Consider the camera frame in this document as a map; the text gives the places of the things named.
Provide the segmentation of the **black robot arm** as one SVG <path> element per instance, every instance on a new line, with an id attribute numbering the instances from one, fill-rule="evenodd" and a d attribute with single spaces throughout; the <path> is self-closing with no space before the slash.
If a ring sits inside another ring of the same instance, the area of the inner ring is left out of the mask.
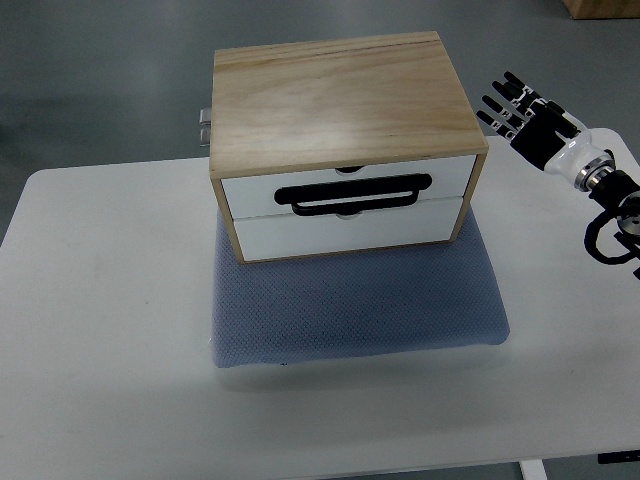
<path id="1" fill-rule="evenodd" d="M 593 176 L 589 198 L 603 211 L 586 227 L 584 247 L 596 261 L 604 265 L 623 265 L 639 259 L 639 185 L 624 171 L 603 167 Z M 615 220 L 618 232 L 613 238 L 626 252 L 607 256 L 598 247 L 601 230 Z"/>

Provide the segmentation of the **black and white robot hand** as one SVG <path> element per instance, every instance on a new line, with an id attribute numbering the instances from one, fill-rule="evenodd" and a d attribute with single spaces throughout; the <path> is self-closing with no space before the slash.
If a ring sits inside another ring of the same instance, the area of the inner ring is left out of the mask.
<path id="1" fill-rule="evenodd" d="M 509 71 L 492 87 L 500 98 L 484 95 L 488 109 L 476 115 L 529 164 L 583 192 L 614 171 L 613 155 L 594 146 L 589 129 L 557 103 Z"/>

